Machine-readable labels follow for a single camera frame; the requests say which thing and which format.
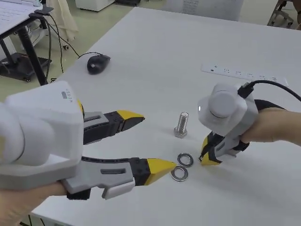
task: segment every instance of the finger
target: finger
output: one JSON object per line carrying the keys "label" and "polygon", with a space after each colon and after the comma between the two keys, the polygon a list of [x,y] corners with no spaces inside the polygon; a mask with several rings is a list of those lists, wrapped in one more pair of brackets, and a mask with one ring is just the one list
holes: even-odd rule
{"label": "finger", "polygon": [[60,196],[67,194],[66,189],[61,182],[56,182],[47,186],[39,187],[38,189],[41,192],[41,196],[43,197]]}

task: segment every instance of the black cable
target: black cable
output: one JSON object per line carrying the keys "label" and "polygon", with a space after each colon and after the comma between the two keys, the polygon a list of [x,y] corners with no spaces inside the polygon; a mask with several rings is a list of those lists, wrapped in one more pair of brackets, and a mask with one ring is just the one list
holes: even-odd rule
{"label": "black cable", "polygon": [[[57,34],[57,36],[59,36],[59,34],[56,32],[56,30],[53,28],[53,26],[51,26],[51,29]],[[71,47],[71,49],[74,51],[74,53],[79,57],[79,54],[77,53],[77,51],[74,49],[74,47],[69,43],[67,42],[65,39],[63,39],[61,36],[60,36],[61,40],[63,40],[64,42],[66,42],[68,44],[68,46]]]}
{"label": "black cable", "polygon": [[[50,25],[50,27],[59,36],[59,34],[56,32],[56,30],[53,28],[53,26]],[[61,36],[60,36],[60,38],[61,38],[61,40],[63,40],[64,42],[66,42],[68,44],[68,46],[71,47],[71,49],[78,56],[78,58],[82,57],[83,55],[90,54],[90,53],[95,53],[95,54],[98,54],[98,55],[102,55],[101,53],[97,53],[97,52],[87,52],[87,53],[84,53],[82,55],[79,55],[78,52],[74,49],[74,47],[68,41],[66,41],[65,39],[63,39]]]}
{"label": "black cable", "polygon": [[27,224],[25,224],[23,222],[20,222],[19,225],[21,225],[21,226],[29,226],[29,225],[27,225]]}
{"label": "black cable", "polygon": [[80,55],[79,58],[82,57],[83,55],[90,54],[90,53],[95,53],[95,54],[98,54],[98,55],[102,55],[101,53],[97,53],[97,52],[87,52],[87,53],[84,53],[84,54]]}
{"label": "black cable", "polygon": [[286,92],[290,93],[291,95],[293,95],[295,98],[297,98],[299,101],[301,101],[301,96],[299,96],[297,93],[295,93],[294,91],[292,91],[290,88],[282,85],[282,84],[279,84],[278,82],[274,82],[274,81],[268,81],[268,80],[256,80],[256,81],[252,81],[250,82],[246,88],[252,88],[254,85],[256,84],[259,84],[259,83],[266,83],[266,84],[270,84],[270,85],[273,85],[273,86],[277,86],[279,88],[282,88],[284,89]]}
{"label": "black cable", "polygon": [[48,37],[49,37],[49,53],[48,53],[48,64],[47,64],[47,71],[46,71],[46,80],[48,79],[49,70],[50,70],[50,61],[51,61],[51,51],[52,51],[52,41],[51,41],[51,30],[50,30],[50,24],[47,20],[47,28],[48,28]]}
{"label": "black cable", "polygon": [[41,220],[41,222],[42,222],[42,225],[45,226],[45,223],[44,223],[43,219],[40,218],[40,220]]}
{"label": "black cable", "polygon": [[57,36],[58,36],[58,42],[60,44],[60,51],[61,51],[61,69],[62,69],[62,73],[64,73],[64,69],[63,69],[63,51],[62,51],[62,44],[61,44],[61,36],[60,36],[60,32],[58,30],[58,26],[57,26],[57,23],[55,21],[55,19],[53,18],[53,16],[49,15],[53,22],[55,23],[55,27],[56,27],[56,31],[57,31]]}
{"label": "black cable", "polygon": [[32,226],[32,218],[31,218],[30,215],[28,215],[28,219],[29,219],[29,224],[30,224],[30,226]]}

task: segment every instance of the metal washer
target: metal washer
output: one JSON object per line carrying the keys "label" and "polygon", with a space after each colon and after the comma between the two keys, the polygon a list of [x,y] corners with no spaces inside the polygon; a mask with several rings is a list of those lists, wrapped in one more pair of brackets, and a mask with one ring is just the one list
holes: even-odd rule
{"label": "metal washer", "polygon": [[[184,176],[181,177],[181,178],[180,178],[180,177],[177,177],[177,176],[175,175],[175,171],[176,171],[176,170],[182,170],[182,171],[184,172]],[[188,177],[188,171],[187,171],[187,169],[186,169],[185,167],[183,167],[183,166],[176,166],[176,167],[174,168],[174,170],[170,172],[170,175],[171,175],[171,177],[172,177],[174,180],[176,180],[176,181],[178,181],[178,182],[182,182],[182,181],[184,181],[184,180],[187,179],[187,177]]]}
{"label": "metal washer", "polygon": [[[187,158],[189,158],[189,163],[188,163],[188,164],[183,163],[183,162],[181,161],[181,158],[182,158],[182,157],[187,157]],[[179,154],[177,160],[178,160],[178,163],[179,163],[180,165],[182,165],[183,167],[190,167],[190,166],[193,165],[193,157],[192,157],[190,154],[188,154],[188,153],[181,153],[181,154]]]}

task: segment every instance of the black computer mouse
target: black computer mouse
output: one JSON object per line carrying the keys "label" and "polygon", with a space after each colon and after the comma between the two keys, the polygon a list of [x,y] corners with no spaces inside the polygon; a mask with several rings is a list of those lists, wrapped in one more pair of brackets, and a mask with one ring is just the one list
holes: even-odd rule
{"label": "black computer mouse", "polygon": [[106,55],[92,56],[88,60],[87,69],[89,74],[100,74],[107,67],[110,57]]}

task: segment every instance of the white desk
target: white desk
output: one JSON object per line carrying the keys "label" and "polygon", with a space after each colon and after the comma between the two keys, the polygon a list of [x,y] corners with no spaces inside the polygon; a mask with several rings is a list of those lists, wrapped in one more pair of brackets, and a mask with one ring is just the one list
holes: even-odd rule
{"label": "white desk", "polygon": [[[284,39],[290,41],[278,45]],[[85,147],[84,155],[176,161],[188,152],[195,158],[189,177],[178,183],[166,175],[108,201],[98,188],[84,202],[51,197],[33,213],[75,226],[298,225],[301,148],[253,143],[231,162],[201,167],[197,157],[209,130],[198,121],[197,102],[218,80],[245,82],[203,73],[205,62],[285,75],[290,88],[301,93],[300,39],[293,30],[134,8],[91,48],[111,57],[102,74],[88,75],[90,56],[84,56],[61,78],[73,86],[86,111],[128,109],[147,119]],[[278,88],[258,85],[254,96],[301,111],[301,104]],[[188,135],[178,139],[173,128],[182,111],[190,114]]]}

